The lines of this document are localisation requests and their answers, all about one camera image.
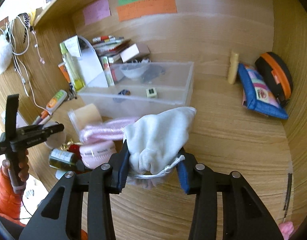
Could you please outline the orange sleeve forearm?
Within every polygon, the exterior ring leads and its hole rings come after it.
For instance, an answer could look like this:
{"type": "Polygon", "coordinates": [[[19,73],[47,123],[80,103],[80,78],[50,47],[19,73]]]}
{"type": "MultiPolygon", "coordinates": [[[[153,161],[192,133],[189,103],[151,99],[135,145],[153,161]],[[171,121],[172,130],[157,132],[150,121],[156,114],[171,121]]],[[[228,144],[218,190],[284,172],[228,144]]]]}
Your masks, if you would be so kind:
{"type": "Polygon", "coordinates": [[[15,194],[11,186],[11,181],[4,174],[3,166],[0,168],[0,217],[13,222],[21,227],[25,227],[20,220],[22,199],[19,194],[15,194]]]}

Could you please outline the right hand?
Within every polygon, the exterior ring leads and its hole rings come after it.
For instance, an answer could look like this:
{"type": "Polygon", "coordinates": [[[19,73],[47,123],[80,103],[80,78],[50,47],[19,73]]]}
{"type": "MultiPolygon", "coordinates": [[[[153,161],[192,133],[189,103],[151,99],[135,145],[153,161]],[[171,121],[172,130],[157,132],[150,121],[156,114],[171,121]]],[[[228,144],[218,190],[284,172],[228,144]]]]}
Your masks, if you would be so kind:
{"type": "Polygon", "coordinates": [[[294,224],[292,221],[284,222],[278,225],[279,230],[284,240],[289,240],[294,231],[294,224]]]}

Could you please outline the left hand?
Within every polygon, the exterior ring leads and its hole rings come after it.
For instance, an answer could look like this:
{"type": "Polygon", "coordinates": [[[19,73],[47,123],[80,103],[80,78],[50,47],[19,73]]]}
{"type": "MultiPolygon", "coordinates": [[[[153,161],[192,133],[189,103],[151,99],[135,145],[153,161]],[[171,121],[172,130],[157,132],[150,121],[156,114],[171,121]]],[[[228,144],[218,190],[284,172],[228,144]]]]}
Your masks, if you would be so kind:
{"type": "MultiPolygon", "coordinates": [[[[24,154],[25,154],[24,159],[18,164],[19,168],[21,169],[20,172],[18,173],[18,177],[22,182],[26,182],[29,178],[28,150],[25,150],[24,154]]],[[[9,178],[10,162],[7,159],[2,161],[1,169],[4,176],[9,178]]]]}

